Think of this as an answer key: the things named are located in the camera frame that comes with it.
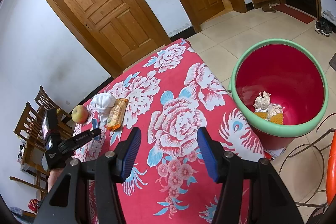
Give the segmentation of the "person's right hand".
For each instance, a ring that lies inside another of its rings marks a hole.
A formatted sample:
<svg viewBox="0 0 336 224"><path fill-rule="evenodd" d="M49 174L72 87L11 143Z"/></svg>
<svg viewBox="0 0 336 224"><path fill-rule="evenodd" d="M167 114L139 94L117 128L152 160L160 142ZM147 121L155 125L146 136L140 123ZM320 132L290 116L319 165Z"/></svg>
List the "person's right hand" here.
<svg viewBox="0 0 336 224"><path fill-rule="evenodd" d="M54 183L57 181L58 177L60 176L62 172L63 172L63 168L53 169L50 171L50 175L47 180L48 191L52 189Z"/></svg>

